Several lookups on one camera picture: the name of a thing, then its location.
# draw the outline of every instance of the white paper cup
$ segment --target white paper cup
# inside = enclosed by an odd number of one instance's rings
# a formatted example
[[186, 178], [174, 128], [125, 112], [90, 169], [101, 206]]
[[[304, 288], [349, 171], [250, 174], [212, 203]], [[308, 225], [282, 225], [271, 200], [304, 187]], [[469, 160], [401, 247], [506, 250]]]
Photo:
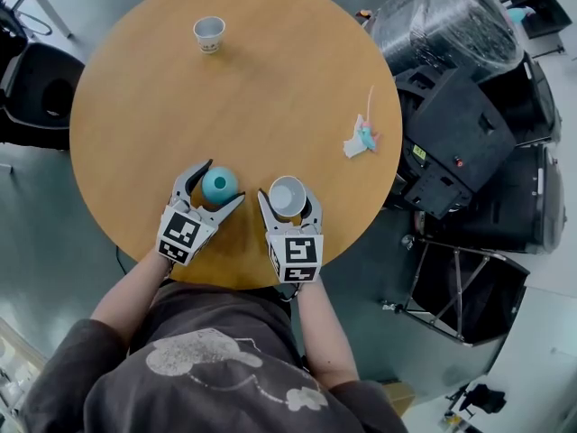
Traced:
[[195, 23], [194, 31], [198, 46], [203, 53], [211, 54], [220, 48], [226, 24], [216, 16], [199, 19]]
[[280, 177], [270, 185], [269, 201], [281, 217], [295, 217], [305, 208], [307, 192], [298, 178]]

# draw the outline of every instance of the forearm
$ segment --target forearm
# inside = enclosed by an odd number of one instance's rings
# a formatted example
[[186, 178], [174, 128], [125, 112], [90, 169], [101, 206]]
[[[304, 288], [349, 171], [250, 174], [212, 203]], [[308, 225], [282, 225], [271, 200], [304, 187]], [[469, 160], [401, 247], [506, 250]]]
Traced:
[[128, 346], [168, 269], [168, 259], [155, 251], [148, 252], [106, 293], [91, 318], [113, 328]]
[[298, 314], [312, 374], [326, 388], [359, 380], [353, 351], [321, 281], [303, 286]]

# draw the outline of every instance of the t-shirt print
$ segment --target t-shirt print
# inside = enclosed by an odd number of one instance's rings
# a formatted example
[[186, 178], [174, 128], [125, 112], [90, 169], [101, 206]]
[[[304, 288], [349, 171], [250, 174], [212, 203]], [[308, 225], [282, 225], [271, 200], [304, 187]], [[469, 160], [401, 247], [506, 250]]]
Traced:
[[[214, 328], [204, 328], [188, 334], [157, 340], [153, 343], [154, 350], [146, 357], [146, 365], [158, 375], [187, 376], [204, 388], [219, 392], [241, 390], [252, 383], [265, 399], [285, 405], [292, 412], [305, 407], [311, 410], [321, 410], [328, 406], [326, 397], [313, 377], [282, 361], [279, 362], [292, 370], [295, 380], [301, 381], [300, 386], [290, 388], [285, 393], [273, 393], [264, 389], [259, 380], [260, 374], [265, 376], [266, 373], [263, 359], [243, 351], [239, 346], [239, 341], [250, 343], [257, 352], [260, 352], [251, 338], [231, 338]], [[246, 371], [238, 371], [239, 380], [231, 380], [226, 384], [218, 385], [211, 380], [206, 380], [206, 371], [202, 379], [195, 374], [195, 365], [219, 364], [226, 361], [235, 361], [252, 370], [248, 376]]]

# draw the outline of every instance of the clear plastic wrap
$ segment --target clear plastic wrap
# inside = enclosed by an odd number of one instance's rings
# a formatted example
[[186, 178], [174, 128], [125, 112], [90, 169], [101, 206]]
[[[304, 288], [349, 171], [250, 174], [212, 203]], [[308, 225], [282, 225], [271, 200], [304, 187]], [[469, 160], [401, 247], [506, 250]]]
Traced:
[[498, 0], [388, 0], [372, 19], [367, 30], [393, 75], [428, 64], [470, 69], [481, 82], [523, 59]]

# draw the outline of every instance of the gray t-shirt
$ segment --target gray t-shirt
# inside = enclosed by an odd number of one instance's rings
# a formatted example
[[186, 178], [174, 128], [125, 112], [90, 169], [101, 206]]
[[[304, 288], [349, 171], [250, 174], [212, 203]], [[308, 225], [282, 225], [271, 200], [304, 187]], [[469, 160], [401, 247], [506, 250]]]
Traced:
[[105, 324], [81, 320], [22, 409], [31, 432], [406, 432], [380, 385], [324, 389], [301, 368], [274, 303], [174, 283], [130, 354]]

